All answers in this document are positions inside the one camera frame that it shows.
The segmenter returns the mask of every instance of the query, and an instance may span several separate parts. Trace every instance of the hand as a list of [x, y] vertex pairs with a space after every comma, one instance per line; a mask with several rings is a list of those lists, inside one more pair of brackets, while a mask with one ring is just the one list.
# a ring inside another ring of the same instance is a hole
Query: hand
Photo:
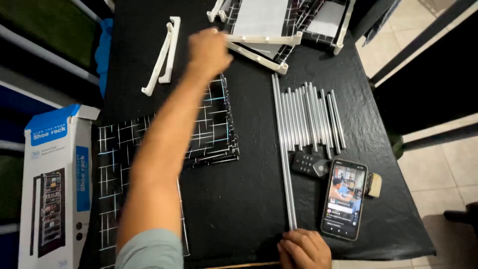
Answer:
[[204, 29], [189, 37], [189, 57], [188, 71], [208, 80], [226, 70], [233, 59], [224, 34], [216, 28]]
[[283, 233], [277, 244], [283, 269], [331, 269], [330, 249], [317, 231], [296, 229]]

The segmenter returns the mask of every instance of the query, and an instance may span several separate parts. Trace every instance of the black tablecloth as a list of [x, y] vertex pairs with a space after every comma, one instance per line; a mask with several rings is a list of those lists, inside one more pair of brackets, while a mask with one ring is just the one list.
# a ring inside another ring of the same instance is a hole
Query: black tablecloth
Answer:
[[[116, 7], [103, 124], [156, 111], [187, 62], [187, 37], [210, 27], [207, 1], [123, 0]], [[172, 83], [141, 92], [151, 76], [169, 16], [181, 17]], [[277, 260], [275, 244], [288, 230], [271, 71], [240, 56], [224, 72], [239, 137], [240, 160], [183, 171], [181, 189], [191, 255], [187, 267]], [[340, 158], [380, 174], [380, 198], [365, 199], [356, 242], [325, 236], [335, 259], [389, 260], [432, 255], [395, 160], [350, 35], [338, 56], [298, 46], [288, 58], [282, 90], [311, 81], [334, 89], [347, 149]], [[297, 224], [318, 230], [326, 183], [292, 174]]]

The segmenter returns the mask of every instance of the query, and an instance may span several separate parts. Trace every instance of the smartphone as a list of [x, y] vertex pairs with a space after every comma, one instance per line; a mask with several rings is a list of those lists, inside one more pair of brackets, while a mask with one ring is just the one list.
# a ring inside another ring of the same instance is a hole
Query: smartphone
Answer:
[[359, 235], [367, 166], [334, 159], [320, 229], [325, 234], [355, 241]]

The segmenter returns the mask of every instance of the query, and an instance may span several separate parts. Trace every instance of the cardboard box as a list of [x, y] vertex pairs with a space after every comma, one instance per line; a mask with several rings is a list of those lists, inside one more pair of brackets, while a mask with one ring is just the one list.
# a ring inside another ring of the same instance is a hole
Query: cardboard box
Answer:
[[25, 128], [20, 269], [77, 269], [91, 210], [91, 121], [99, 110], [70, 105]]

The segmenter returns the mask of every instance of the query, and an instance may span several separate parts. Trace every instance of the video on phone screen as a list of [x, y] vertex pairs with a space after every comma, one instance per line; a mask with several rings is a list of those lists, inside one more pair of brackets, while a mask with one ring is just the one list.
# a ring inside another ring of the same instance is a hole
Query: video on phone screen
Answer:
[[339, 236], [355, 238], [366, 168], [355, 164], [356, 168], [339, 165], [344, 163], [337, 161], [332, 170], [322, 229]]

